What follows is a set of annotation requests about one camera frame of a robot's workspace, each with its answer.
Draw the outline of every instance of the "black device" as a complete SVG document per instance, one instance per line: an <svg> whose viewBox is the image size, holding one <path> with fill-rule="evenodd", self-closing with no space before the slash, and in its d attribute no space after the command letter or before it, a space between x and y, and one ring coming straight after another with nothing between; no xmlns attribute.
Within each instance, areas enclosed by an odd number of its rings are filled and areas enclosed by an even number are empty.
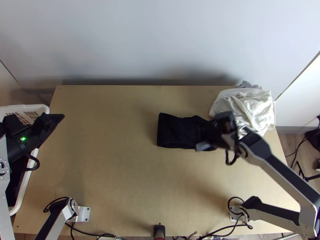
<svg viewBox="0 0 320 240"><path fill-rule="evenodd" d="M30 126L22 124L15 114L5 116L0 123L0 137L6 135L9 163L39 148L63 118L63 114L42 113Z"/></svg>

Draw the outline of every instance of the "metal bracket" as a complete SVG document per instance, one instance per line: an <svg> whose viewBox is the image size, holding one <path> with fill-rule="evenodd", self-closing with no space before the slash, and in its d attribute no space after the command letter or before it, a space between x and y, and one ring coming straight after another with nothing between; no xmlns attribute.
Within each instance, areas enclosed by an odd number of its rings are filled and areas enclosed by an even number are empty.
<svg viewBox="0 0 320 240"><path fill-rule="evenodd" d="M71 218L68 222L87 222L90 217L90 207L78 206L79 215Z"/></svg>
<svg viewBox="0 0 320 240"><path fill-rule="evenodd" d="M235 212L235 213L243 213L244 215L242 215L240 217L240 220L241 222L245 222L245 223L248 223L250 220L250 218L248 218L247 214L245 212L243 212L239 206L230 206L230 210ZM233 214L232 212L229 211L229 214L230 214L230 220L231 221L237 221L238 218L239 218L239 215L236 215L236 214Z"/></svg>

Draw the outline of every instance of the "wooden floor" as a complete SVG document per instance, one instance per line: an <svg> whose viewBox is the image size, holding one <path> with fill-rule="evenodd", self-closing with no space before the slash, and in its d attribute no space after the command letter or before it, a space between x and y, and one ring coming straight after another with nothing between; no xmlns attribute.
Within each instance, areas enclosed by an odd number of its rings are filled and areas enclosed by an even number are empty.
<svg viewBox="0 0 320 240"><path fill-rule="evenodd" d="M304 135L293 135L293 134L280 134L279 138L281 141L281 145L285 155L291 154L295 151L296 147L303 139ZM287 157L287 163L290 165L294 156ZM308 141L305 141L299 148L297 154L297 160L299 161L305 176L313 176L319 174L313 169L312 165L315 158L320 158L320 153L314 149ZM315 188L318 192L320 192L320 178L311 180L309 184ZM16 240L32 240L35 238L33 234L15 234ZM239 238L243 240L273 240L277 238L281 238L281 234L260 234L260 235L239 235L239 236L229 236L228 239L231 238ZM70 236L60 236L59 240L69 240L71 239ZM95 237L90 236L75 236L76 240L94 240ZM143 237L143 238L136 238L136 237L128 237L128 240L152 240L151 237ZM291 238L292 240L301 240L299 236Z"/></svg>

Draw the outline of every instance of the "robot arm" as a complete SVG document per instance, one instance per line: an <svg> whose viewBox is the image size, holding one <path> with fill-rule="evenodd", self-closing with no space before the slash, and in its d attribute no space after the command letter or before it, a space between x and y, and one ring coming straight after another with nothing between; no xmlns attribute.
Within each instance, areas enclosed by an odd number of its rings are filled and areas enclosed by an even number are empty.
<svg viewBox="0 0 320 240"><path fill-rule="evenodd" d="M250 132L238 141L234 140L234 135L235 132L231 129L229 133L222 134L221 137L230 149L235 148L236 142L238 144L236 154L239 157L250 164L261 167L300 204L300 212L295 212L264 204L258 197L252 196L238 206L238 212L243 213L247 220L264 220L298 233L303 238L317 238L319 236L320 194L276 158L268 143L258 134Z"/></svg>
<svg viewBox="0 0 320 240"><path fill-rule="evenodd" d="M0 123L0 239L14 240L6 199L6 189L10 182L9 163L39 148L63 118L63 114L42 114L32 126L24 126L15 115L10 115ZM50 216L36 236L36 240L57 239L67 221L89 220L89 207L78 206L75 200L68 197L58 200L51 202L48 209L45 209L45 212L50 212Z"/></svg>

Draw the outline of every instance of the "gray cloth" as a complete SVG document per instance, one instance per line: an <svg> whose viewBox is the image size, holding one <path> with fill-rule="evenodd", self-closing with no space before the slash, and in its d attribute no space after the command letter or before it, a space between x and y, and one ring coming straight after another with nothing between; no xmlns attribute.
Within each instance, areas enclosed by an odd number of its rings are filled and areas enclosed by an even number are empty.
<svg viewBox="0 0 320 240"><path fill-rule="evenodd" d="M259 89L259 85L251 85L251 83L244 80L244 81L242 81L242 83L240 83L238 88L257 88L257 89Z"/></svg>

